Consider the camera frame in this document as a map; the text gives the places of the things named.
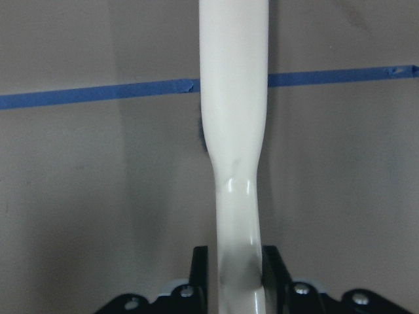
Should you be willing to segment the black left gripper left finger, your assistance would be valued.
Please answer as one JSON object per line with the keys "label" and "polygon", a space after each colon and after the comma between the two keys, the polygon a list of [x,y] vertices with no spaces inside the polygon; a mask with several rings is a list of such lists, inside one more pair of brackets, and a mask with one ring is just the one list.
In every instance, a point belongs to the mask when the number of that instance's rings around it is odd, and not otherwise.
{"label": "black left gripper left finger", "polygon": [[218,313],[216,271],[210,258],[208,246],[193,249],[188,282],[192,288],[192,295],[188,297],[189,313]]}

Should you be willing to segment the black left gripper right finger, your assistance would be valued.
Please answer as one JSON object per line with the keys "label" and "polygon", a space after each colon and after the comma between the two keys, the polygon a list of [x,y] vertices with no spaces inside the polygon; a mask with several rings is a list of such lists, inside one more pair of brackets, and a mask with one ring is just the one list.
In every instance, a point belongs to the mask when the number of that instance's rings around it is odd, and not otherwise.
{"label": "black left gripper right finger", "polygon": [[285,266],[279,250],[273,245],[264,245],[263,287],[267,313],[288,313],[288,290],[291,275]]}

